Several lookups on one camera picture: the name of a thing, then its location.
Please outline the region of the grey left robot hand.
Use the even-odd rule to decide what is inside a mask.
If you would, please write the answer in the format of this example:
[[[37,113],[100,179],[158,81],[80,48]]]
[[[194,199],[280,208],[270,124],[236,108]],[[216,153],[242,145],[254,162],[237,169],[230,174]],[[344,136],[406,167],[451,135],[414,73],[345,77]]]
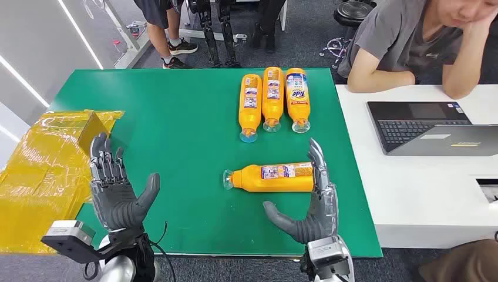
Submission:
[[[90,192],[94,211],[107,231],[141,229],[160,190],[160,175],[152,173],[142,193],[137,196],[130,183],[123,160],[123,148],[115,154],[111,139],[104,132],[90,143]]]

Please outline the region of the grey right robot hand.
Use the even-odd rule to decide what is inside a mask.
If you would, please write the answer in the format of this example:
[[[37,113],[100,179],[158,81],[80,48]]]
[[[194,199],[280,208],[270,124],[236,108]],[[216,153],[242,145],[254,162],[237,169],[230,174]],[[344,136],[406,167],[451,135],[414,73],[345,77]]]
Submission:
[[[294,220],[280,213],[273,202],[263,202],[268,220],[301,244],[338,236],[336,188],[329,179],[323,151],[313,138],[309,140],[307,155],[312,164],[313,187],[305,218]]]

